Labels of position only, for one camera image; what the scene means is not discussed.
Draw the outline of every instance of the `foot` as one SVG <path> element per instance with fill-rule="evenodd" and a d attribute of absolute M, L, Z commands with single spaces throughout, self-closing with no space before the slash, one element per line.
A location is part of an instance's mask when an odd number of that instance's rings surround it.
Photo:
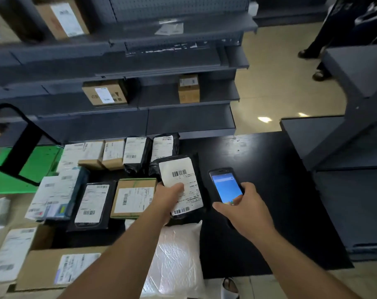
<path fill-rule="evenodd" d="M 307 49 L 304 49 L 298 52 L 298 57 L 300 59 L 317 59 L 319 55 L 311 55 Z"/>
<path fill-rule="evenodd" d="M 317 82 L 322 82 L 330 78 L 330 75 L 327 75 L 323 70 L 316 70 L 315 74 L 312 75 L 312 79 Z"/>
<path fill-rule="evenodd" d="M 225 278 L 223 280 L 221 299 L 240 299 L 238 288 L 232 278 Z"/>

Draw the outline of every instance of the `black table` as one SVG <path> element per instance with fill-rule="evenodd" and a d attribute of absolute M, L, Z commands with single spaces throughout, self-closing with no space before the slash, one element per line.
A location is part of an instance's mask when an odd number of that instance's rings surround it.
<path fill-rule="evenodd" d="M 208 171 L 233 167 L 240 181 L 256 185 L 277 230 L 326 270 L 352 267 L 310 174 L 284 132 L 181 140 L 179 154 L 198 152 L 201 176 L 215 201 Z M 90 182 L 126 178 L 120 171 L 92 172 Z M 211 209 L 186 222 L 203 220 L 200 251 L 205 279 L 271 274 L 259 251 L 230 229 L 225 218 Z M 53 248 L 110 245 L 125 230 L 124 220 L 110 221 L 107 231 L 83 234 L 56 232 Z"/>

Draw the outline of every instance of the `right hand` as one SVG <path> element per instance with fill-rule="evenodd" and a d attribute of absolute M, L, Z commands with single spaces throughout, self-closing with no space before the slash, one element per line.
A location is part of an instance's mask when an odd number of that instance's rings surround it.
<path fill-rule="evenodd" d="M 252 183 L 241 183 L 244 195 L 233 200 L 232 205 L 214 202 L 216 211 L 226 216 L 236 230 L 253 244 L 277 233 L 269 209 Z"/>

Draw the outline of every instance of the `blue screen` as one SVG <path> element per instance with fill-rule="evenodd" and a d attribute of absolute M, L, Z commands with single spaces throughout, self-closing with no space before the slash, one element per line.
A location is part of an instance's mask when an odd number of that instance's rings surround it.
<path fill-rule="evenodd" d="M 223 203 L 230 202 L 242 194 L 240 187 L 231 173 L 212 175 L 212 180 Z"/>

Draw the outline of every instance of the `handheld barcode scanner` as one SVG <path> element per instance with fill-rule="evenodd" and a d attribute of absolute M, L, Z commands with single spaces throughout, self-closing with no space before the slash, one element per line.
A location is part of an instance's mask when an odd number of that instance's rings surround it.
<path fill-rule="evenodd" d="M 244 193 L 244 189 L 237 181 L 236 175 L 231 167 L 211 170 L 209 171 L 209 176 L 218 193 L 219 200 L 222 203 L 231 204 L 233 199 Z M 228 225 L 232 229 L 235 229 L 230 220 L 227 218 L 226 220 Z"/>

